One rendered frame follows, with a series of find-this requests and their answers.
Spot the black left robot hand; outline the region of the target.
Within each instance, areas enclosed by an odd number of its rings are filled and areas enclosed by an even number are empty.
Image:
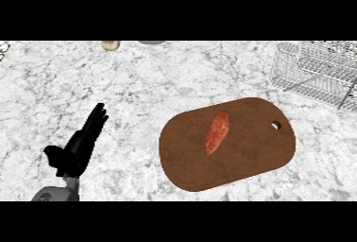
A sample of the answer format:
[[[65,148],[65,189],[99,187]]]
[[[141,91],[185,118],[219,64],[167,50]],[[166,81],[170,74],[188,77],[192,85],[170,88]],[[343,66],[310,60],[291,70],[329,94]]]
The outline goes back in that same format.
[[[90,112],[86,124],[74,132],[65,148],[58,146],[48,146],[45,148],[43,152],[48,156],[49,165],[58,169],[58,177],[79,178],[86,172],[95,143],[108,118],[105,104],[98,103]]]

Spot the red orange can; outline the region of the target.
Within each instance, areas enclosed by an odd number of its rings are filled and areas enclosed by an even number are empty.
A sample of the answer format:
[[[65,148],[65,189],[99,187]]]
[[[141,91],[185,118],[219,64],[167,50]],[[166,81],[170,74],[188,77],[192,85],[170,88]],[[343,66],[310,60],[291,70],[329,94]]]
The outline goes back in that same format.
[[[219,112],[207,130],[205,153],[211,155],[226,138],[229,132],[229,114]]]

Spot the brown wooden cutting board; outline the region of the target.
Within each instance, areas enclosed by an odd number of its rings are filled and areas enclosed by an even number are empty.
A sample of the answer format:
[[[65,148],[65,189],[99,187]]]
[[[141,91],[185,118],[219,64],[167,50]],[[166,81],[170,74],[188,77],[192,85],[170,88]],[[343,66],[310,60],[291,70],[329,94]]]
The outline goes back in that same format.
[[[211,154],[205,152],[207,130],[219,112],[229,114],[229,132]],[[278,169],[291,161],[295,136],[279,108],[247,97],[182,112],[166,123],[160,154],[173,184],[197,192]]]

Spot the beige rounded object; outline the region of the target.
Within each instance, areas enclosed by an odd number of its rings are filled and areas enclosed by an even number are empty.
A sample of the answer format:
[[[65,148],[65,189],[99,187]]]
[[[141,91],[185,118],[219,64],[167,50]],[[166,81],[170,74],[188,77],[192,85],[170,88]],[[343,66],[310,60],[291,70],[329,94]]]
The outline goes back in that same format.
[[[120,41],[102,41],[101,44],[108,51],[115,51],[120,47]]]

